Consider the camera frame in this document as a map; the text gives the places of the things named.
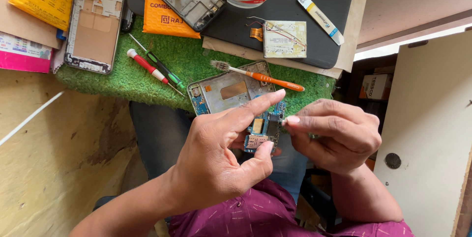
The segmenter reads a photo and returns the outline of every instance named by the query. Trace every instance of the purple shirt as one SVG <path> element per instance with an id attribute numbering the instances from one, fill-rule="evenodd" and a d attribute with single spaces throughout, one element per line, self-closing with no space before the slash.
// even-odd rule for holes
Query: purple shirt
<path id="1" fill-rule="evenodd" d="M 203 210 L 172 217 L 172 237 L 197 236 L 357 236 L 414 237 L 404 221 L 400 223 L 341 223 L 331 234 L 310 232 L 295 222 L 295 201 L 284 188 L 269 179 L 244 195 Z"/>

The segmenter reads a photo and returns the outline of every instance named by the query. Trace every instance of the smartphone motherboard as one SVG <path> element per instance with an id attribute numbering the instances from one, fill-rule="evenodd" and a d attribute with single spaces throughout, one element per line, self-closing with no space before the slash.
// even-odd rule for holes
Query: smartphone motherboard
<path id="1" fill-rule="evenodd" d="M 279 142 L 285 107 L 285 102 L 280 101 L 275 105 L 273 112 L 265 111 L 256 116 L 252 125 L 247 128 L 250 135 L 246 136 L 244 142 L 245 152 L 256 152 L 256 149 L 266 141 L 272 141 L 274 143 L 272 152 L 275 152 L 275 148 L 277 148 L 277 143 Z"/>

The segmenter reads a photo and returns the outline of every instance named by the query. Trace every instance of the cabinet door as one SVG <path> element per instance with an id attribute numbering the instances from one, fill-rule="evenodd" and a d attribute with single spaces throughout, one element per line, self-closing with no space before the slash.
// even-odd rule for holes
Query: cabinet door
<path id="1" fill-rule="evenodd" d="M 472 31 L 398 53 L 374 173 L 418 237 L 454 236 L 471 163 Z M 386 166 L 396 153 L 398 169 Z"/>

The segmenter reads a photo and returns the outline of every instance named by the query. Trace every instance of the red wire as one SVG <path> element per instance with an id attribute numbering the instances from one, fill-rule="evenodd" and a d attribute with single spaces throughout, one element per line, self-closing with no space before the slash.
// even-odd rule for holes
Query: red wire
<path id="1" fill-rule="evenodd" d="M 290 39 L 290 40 L 292 40 L 292 41 L 294 41 L 294 42 L 296 42 L 296 43 L 301 44 L 301 45 L 303 46 L 303 48 L 306 50 L 306 47 L 305 47 L 305 45 L 304 45 L 303 43 L 301 43 L 301 42 L 299 42 L 299 41 L 295 41 L 295 40 L 293 40 L 292 38 L 290 38 L 290 37 L 288 37 L 288 36 L 286 36 L 286 35 L 283 35 L 283 34 L 281 34 L 280 32 L 278 32 L 278 31 L 276 31 L 276 30 L 272 30 L 272 29 L 270 29 L 269 27 L 265 26 L 264 24 L 262 24 L 262 23 L 260 23 L 260 22 L 258 22 L 258 21 L 254 21 L 254 22 L 252 22 L 252 23 L 249 24 L 249 25 L 246 24 L 246 26 L 251 26 L 251 25 L 253 25 L 254 23 L 259 23 L 259 24 L 262 25 L 263 27 L 265 27 L 265 28 L 267 28 L 267 29 L 269 29 L 269 30 L 271 30 L 271 31 L 273 31 L 273 32 L 275 32 L 275 33 L 281 35 L 281 36 L 285 36 L 285 37 L 287 37 L 288 39 Z"/>

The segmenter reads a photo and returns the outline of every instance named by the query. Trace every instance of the orange toothbrush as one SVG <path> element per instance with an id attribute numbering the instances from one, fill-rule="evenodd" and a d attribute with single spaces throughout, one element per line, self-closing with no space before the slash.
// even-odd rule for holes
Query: orange toothbrush
<path id="1" fill-rule="evenodd" d="M 244 75 L 248 75 L 248 76 L 250 76 L 252 78 L 255 78 L 259 81 L 274 83 L 274 84 L 283 86 L 285 88 L 292 89 L 294 91 L 302 92 L 302 91 L 305 90 L 305 88 L 303 86 L 300 86 L 298 84 L 291 83 L 291 82 L 286 82 L 286 81 L 283 81 L 283 80 L 274 79 L 274 78 L 268 77 L 268 76 L 266 76 L 264 74 L 261 74 L 261 73 L 239 70 L 239 69 L 233 68 L 231 65 L 229 65 L 228 63 L 223 62 L 223 61 L 212 60 L 211 65 L 214 66 L 215 68 L 219 69 L 219 70 L 235 71 L 235 72 L 238 72 L 238 73 L 241 73 L 241 74 L 244 74 Z"/>

